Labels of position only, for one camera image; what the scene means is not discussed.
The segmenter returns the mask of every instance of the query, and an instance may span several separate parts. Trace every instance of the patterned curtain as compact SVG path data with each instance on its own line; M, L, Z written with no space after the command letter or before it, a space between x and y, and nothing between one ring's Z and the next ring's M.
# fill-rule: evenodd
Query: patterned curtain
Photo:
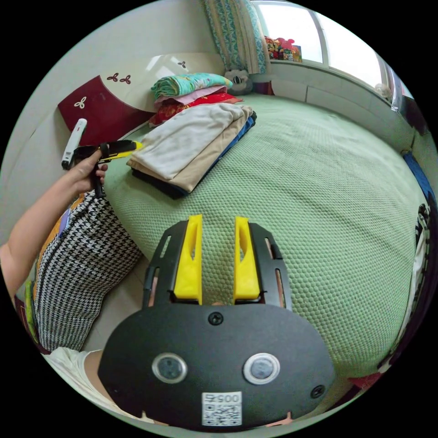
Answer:
M270 73L271 63L257 12L250 0L202 0L225 68Z

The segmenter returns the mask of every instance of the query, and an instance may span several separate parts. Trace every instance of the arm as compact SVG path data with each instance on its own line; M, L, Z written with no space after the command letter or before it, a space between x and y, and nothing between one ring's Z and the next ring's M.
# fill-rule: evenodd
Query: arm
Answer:
M9 296L26 281L44 242L64 211L80 193L92 189L89 175L99 161L101 152L83 160L54 183L15 224L7 243L0 247L1 270ZM104 181L108 167L103 165L96 174Z

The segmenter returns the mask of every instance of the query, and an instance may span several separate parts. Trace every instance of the houndstooth skirt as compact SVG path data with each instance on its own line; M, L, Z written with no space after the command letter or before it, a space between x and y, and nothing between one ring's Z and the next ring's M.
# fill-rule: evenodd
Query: houndstooth skirt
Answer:
M48 351L80 351L103 298L141 257L105 196L82 195L58 221L36 263L34 316Z

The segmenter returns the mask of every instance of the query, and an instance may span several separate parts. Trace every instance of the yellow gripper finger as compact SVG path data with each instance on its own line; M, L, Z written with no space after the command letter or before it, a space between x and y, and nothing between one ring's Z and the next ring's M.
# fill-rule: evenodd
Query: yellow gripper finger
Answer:
M202 305L202 215L190 216L182 244L173 290L180 300L197 300Z
M248 219L236 217L233 304L236 300L256 300L259 295L260 286Z

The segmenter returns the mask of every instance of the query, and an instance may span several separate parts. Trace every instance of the houndstooth fabric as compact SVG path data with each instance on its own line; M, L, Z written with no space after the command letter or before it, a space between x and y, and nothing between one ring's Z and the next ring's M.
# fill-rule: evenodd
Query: houndstooth fabric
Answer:
M35 316L41 345L81 350L103 298L141 257L110 203L94 191L40 256Z
M417 245L418 245L418 242L420 240L420 235L421 235L421 233L424 233L425 253L424 253L424 259L422 261L421 271L418 274L418 287L415 290L415 295L414 295L414 299L412 302L411 313L409 315L408 323L407 323L405 329L403 330L403 333L402 333L399 341L392 346L392 348L391 348L390 352L388 353L388 355L386 356L386 358L379 364L379 367L381 367L384 363L387 363L389 361L389 359L392 357L392 355L394 354L394 352L397 350L401 340L403 339L404 334L406 333L406 330L409 327L409 323L412 320L412 317L414 316L415 310L417 309L418 299L421 295L421 292L423 291L424 278L425 278L425 273L428 269L429 251L430 251L430 248L429 248L429 246L430 246L430 243L429 243L430 230L428 227L429 215L430 215L430 208L424 204L420 205L420 208L418 209L417 225L415 226L415 234L416 234L416 240L417 240Z

